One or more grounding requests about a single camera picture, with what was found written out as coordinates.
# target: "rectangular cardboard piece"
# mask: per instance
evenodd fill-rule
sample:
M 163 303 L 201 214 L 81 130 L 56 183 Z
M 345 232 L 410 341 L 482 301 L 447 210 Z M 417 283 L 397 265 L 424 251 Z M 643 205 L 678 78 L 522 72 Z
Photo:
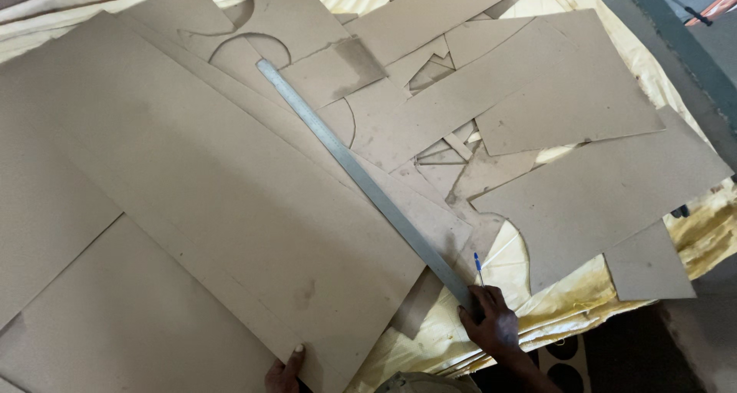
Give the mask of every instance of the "rectangular cardboard piece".
M 386 76 L 384 68 L 355 38 L 330 45 L 280 73 L 313 110 Z
M 538 18 L 472 66 L 455 71 L 393 110 L 359 112 L 352 98 L 373 84 L 366 86 L 346 98 L 356 120 L 351 148 L 383 170 L 392 171 L 538 78 L 575 48 Z M 373 104 L 377 100 L 365 101 Z
M 261 393 L 276 360 L 126 215 L 23 309 L 0 350 L 0 374 L 40 393 Z
M 347 22 L 382 65 L 388 65 L 500 0 L 396 0 Z
M 106 13 L 0 83 L 6 115 L 69 133 L 95 159 L 83 170 L 127 188 L 144 230 L 276 356 L 306 343 L 315 392 L 345 388 L 425 266 L 373 206 Z
M 696 297 L 662 220 L 605 250 L 603 257 L 620 301 Z
M 28 122 L 3 108 L 0 329 L 122 213 Z
M 665 131 L 587 144 L 471 201 L 520 230 L 533 294 L 732 175 L 672 108 L 658 114 Z
M 559 13 L 536 20 L 544 20 L 566 35 L 578 50 L 476 117 L 490 155 L 665 128 L 614 48 L 596 11 Z

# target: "steel ruler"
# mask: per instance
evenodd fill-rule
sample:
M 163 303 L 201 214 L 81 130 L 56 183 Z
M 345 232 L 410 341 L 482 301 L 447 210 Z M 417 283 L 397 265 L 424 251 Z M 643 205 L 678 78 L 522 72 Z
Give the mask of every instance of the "steel ruler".
M 394 228 L 405 238 L 412 249 L 425 261 L 435 275 L 448 287 L 448 290 L 456 297 L 458 302 L 467 311 L 471 311 L 471 294 L 466 283 L 448 266 L 438 252 L 430 246 L 428 241 L 419 233 L 417 228 L 402 214 L 392 200 L 373 181 L 373 178 L 353 158 L 343 143 L 325 125 L 320 117 L 309 107 L 289 83 L 281 77 L 276 68 L 266 59 L 261 59 L 256 66 L 266 79 L 271 82 L 292 109 L 302 118 L 305 124 L 318 139 L 327 147 L 328 151 L 335 157 L 338 163 L 353 178 L 353 181 L 366 193 L 377 209 L 389 220 Z

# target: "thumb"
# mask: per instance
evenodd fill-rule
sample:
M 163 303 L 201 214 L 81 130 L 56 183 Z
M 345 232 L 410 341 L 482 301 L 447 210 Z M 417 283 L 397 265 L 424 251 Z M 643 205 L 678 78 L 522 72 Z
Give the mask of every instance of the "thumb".
M 297 348 L 294 349 L 289 361 L 287 362 L 287 367 L 282 373 L 284 376 L 289 378 L 297 377 L 299 370 L 302 368 L 302 363 L 304 362 L 304 353 L 304 346 L 302 344 L 297 345 Z
M 463 328 L 466 329 L 466 334 L 470 336 L 471 332 L 476 330 L 476 323 L 473 321 L 473 318 L 471 318 L 471 314 L 469 314 L 468 311 L 466 311 L 466 308 L 463 308 L 461 305 L 458 305 L 458 318 L 461 319 L 461 324 L 463 324 Z

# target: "blue pen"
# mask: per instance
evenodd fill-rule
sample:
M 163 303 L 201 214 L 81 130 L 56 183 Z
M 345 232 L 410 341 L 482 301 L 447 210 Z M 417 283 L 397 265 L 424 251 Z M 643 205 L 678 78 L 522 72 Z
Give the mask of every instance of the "blue pen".
M 485 286 L 484 285 L 484 277 L 481 276 L 481 263 L 478 262 L 478 254 L 476 252 L 473 253 L 473 258 L 476 261 L 476 271 L 478 271 L 478 278 L 481 280 L 481 286 L 483 287 L 483 286 Z

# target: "black circle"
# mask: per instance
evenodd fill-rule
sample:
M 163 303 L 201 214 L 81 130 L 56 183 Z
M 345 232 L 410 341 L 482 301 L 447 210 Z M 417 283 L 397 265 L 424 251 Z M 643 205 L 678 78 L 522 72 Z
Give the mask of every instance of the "black circle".
M 584 393 L 584 379 L 573 367 L 558 363 L 548 370 L 548 377 L 563 393 Z
M 548 344 L 545 348 L 558 360 L 571 360 L 576 355 L 576 351 L 578 351 L 578 337 L 574 335 L 567 339 Z

